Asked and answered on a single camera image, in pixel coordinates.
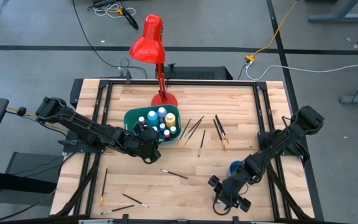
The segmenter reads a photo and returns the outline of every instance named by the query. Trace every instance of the concrete floor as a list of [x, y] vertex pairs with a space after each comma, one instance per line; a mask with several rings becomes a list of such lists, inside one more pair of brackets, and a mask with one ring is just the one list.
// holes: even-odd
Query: concrete floor
[[[282, 27], [284, 48], [358, 50], [358, 45], [354, 47], [358, 24], [307, 21], [308, 14], [335, 12], [344, 2], [298, 2]], [[292, 3], [273, 0], [278, 21]], [[258, 48], [269, 43], [273, 35], [265, 1], [128, 1], [127, 6], [137, 10], [138, 31], [125, 19], [95, 16], [93, 11], [86, 10], [89, 5], [88, 0], [76, 0], [85, 32], [97, 46], [130, 46], [141, 34], [144, 17], [152, 12], [163, 17], [164, 44], [171, 47]], [[352, 12], [358, 13], [358, 5]], [[87, 43], [70, 0], [10, 0], [0, 16], [0, 45], [86, 46]], [[224, 65], [236, 79], [246, 54], [167, 52], [167, 63]], [[115, 64], [123, 57], [130, 58], [128, 52], [100, 52], [100, 55]], [[149, 78], [153, 76], [154, 66], [130, 60], [131, 65], [144, 67]], [[325, 70], [358, 63], [358, 56], [287, 54], [287, 60], [291, 67]], [[280, 65], [278, 54], [258, 55], [250, 74], [257, 77], [269, 65]], [[131, 73], [134, 78], [144, 77], [137, 70]], [[116, 75], [119, 75], [117, 69], [102, 63], [91, 51], [0, 50], [0, 97], [8, 98], [11, 106], [25, 106], [29, 111], [35, 111], [44, 96], [68, 100], [74, 78]], [[340, 96], [352, 95], [357, 90], [358, 68], [326, 74], [291, 71], [291, 78], [299, 106], [311, 105], [326, 118], [324, 128], [308, 138], [324, 218], [358, 223], [358, 105], [338, 103]], [[284, 81], [283, 72], [274, 68], [263, 80]], [[7, 114], [0, 126], [0, 172], [5, 171], [14, 151], [61, 154], [62, 147], [56, 143], [61, 138], [35, 123]], [[0, 217], [24, 207], [4, 205]], [[48, 207], [39, 207], [15, 218], [45, 217], [48, 211]]]

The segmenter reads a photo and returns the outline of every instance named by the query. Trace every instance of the bottle cap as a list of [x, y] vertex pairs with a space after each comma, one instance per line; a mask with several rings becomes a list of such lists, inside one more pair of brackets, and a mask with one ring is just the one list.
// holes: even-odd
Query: bottle cap
[[168, 119], [173, 119], [173, 113], [167, 114], [167, 118], [168, 118]]
[[154, 118], [154, 117], [155, 117], [155, 112], [154, 112], [154, 111], [150, 111], [150, 112], [149, 112], [149, 116], [152, 117], [152, 118]]

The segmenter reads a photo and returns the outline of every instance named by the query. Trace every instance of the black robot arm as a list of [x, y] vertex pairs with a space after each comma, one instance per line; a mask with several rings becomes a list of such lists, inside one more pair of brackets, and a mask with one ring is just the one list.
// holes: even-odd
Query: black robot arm
[[273, 170], [269, 169], [271, 168], [270, 160], [279, 156], [284, 149], [298, 144], [296, 140], [302, 136], [316, 134], [323, 127], [324, 118], [312, 107], [304, 106], [290, 120], [291, 123], [287, 126], [283, 117], [286, 128], [275, 130], [260, 141], [260, 151], [246, 157], [242, 165], [237, 167], [222, 183], [215, 175], [209, 179], [208, 184], [214, 187], [216, 193], [215, 202], [220, 200], [226, 205], [225, 213], [217, 213], [214, 209], [218, 215], [226, 215], [231, 207], [240, 207], [247, 212], [251, 202], [239, 195], [241, 188], [245, 184], [252, 185], [260, 182], [267, 169], [272, 175]]
[[158, 134], [151, 128], [136, 129], [136, 135], [118, 127], [98, 124], [68, 107], [64, 100], [45, 97], [38, 108], [37, 121], [60, 123], [89, 146], [107, 146], [151, 164], [160, 158]]

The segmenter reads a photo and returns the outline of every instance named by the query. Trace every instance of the wooden tabletop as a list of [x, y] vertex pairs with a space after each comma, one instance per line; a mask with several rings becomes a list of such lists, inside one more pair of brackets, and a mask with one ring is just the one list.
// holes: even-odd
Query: wooden tabletop
[[[98, 90], [98, 79], [84, 80], [76, 111], [91, 118]], [[290, 117], [290, 110], [282, 82], [267, 82], [273, 120], [277, 129], [283, 129], [281, 116]], [[107, 123], [123, 127], [125, 113], [133, 108], [150, 106], [152, 97], [157, 93], [157, 85], [114, 85]], [[96, 190], [94, 192], [92, 218], [122, 218], [129, 214], [135, 219], [187, 219], [187, 220], [232, 220], [238, 216], [240, 220], [273, 220], [267, 175], [258, 184], [250, 185], [248, 192], [243, 195], [252, 202], [246, 213], [233, 208], [230, 214], [219, 216], [213, 212], [212, 203], [214, 192], [208, 185], [212, 175], [221, 180], [227, 177], [231, 162], [243, 160], [249, 154], [257, 152], [257, 132], [259, 125], [255, 110], [254, 94], [248, 86], [198, 86], [198, 85], [169, 85], [168, 91], [178, 100], [181, 125], [184, 127], [191, 118], [195, 124], [202, 116], [203, 121], [193, 137], [184, 145], [183, 139], [179, 144], [160, 146], [161, 158], [151, 164], [144, 164], [139, 157], [131, 157], [108, 149], [101, 157], [98, 170]], [[262, 92], [264, 120], [267, 121]], [[221, 142], [213, 124], [217, 114], [230, 140], [227, 151], [222, 150]], [[198, 157], [201, 138], [206, 130], [201, 156]], [[68, 160], [60, 173], [57, 191], [52, 205], [51, 214], [58, 212], [73, 195], [78, 186], [83, 154], [76, 154]], [[305, 173], [301, 160], [295, 156], [282, 156], [283, 171], [287, 189], [304, 210], [313, 217], [310, 195], [306, 184]], [[104, 202], [99, 205], [103, 186], [104, 173], [108, 168]], [[166, 169], [184, 175], [183, 179], [160, 171]], [[283, 217], [283, 203], [277, 190], [280, 214]], [[85, 212], [85, 190], [81, 213]], [[122, 194], [127, 194], [147, 204], [150, 208], [136, 204]], [[118, 212], [101, 215], [101, 212], [134, 204]], [[221, 205], [216, 206], [220, 212]]]

